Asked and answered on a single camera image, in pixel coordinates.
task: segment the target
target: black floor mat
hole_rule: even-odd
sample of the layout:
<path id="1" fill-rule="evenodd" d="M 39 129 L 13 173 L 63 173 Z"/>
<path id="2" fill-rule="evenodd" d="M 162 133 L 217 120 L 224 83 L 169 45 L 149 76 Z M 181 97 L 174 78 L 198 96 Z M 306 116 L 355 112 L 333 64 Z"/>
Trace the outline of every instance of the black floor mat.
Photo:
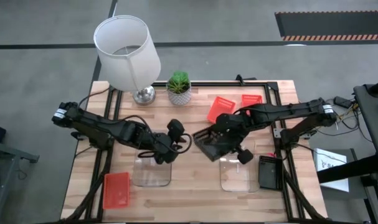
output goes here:
<path id="1" fill-rule="evenodd" d="M 378 11 L 276 12 L 283 40 L 378 40 Z"/>

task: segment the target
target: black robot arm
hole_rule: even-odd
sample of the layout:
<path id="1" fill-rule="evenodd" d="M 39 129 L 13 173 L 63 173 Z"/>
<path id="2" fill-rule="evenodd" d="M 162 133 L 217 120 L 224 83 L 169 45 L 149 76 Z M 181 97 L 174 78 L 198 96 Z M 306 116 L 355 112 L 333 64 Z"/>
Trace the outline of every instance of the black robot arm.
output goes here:
<path id="1" fill-rule="evenodd" d="M 240 143 L 249 132 L 266 128 L 275 121 L 304 117 L 306 118 L 294 128 L 280 132 L 281 149 L 291 149 L 302 134 L 319 126 L 331 126 L 336 122 L 331 105 L 322 98 L 283 106 L 264 103 L 241 108 L 234 114 L 221 114 L 211 127 L 193 134 L 194 142 L 211 161 L 227 153 L 238 152 L 237 158 L 245 164 L 253 156 L 248 149 L 241 149 Z"/>
<path id="2" fill-rule="evenodd" d="M 184 142 L 183 125 L 176 119 L 168 124 L 168 134 L 153 133 L 146 121 L 143 123 L 125 119 L 112 121 L 102 116 L 78 108 L 77 103 L 61 103 L 53 115 L 54 124 L 65 128 L 74 128 L 89 138 L 90 144 L 98 149 L 106 150 L 112 147 L 113 139 L 125 146 L 139 150 L 147 150 L 146 157 L 154 157 L 158 164 L 170 163 L 175 160 L 177 151 L 182 147 L 178 144 Z"/>

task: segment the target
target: potted plant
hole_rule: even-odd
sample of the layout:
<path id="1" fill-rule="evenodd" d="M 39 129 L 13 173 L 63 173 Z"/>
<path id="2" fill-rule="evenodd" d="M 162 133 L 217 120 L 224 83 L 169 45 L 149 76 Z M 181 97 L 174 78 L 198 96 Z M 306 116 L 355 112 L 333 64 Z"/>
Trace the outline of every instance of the potted plant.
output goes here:
<path id="1" fill-rule="evenodd" d="M 175 105 L 185 105 L 191 99 L 191 84 L 187 72 L 175 71 L 166 84 L 168 98 Z"/>

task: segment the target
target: black tray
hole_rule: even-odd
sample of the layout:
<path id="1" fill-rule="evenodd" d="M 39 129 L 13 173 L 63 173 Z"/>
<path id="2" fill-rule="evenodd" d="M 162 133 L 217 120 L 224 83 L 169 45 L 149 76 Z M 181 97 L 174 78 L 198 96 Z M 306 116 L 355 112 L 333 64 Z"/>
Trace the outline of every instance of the black tray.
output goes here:
<path id="1" fill-rule="evenodd" d="M 283 160 L 260 156 L 258 169 L 259 187 L 269 190 L 283 189 Z"/>

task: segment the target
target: lamp base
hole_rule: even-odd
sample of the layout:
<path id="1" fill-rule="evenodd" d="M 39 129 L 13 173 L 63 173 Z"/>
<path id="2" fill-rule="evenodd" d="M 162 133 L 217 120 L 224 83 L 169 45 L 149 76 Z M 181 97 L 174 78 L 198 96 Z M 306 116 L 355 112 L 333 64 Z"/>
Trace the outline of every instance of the lamp base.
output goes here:
<path id="1" fill-rule="evenodd" d="M 134 101 L 142 106 L 149 105 L 156 99 L 156 90 L 152 86 L 133 93 Z"/>

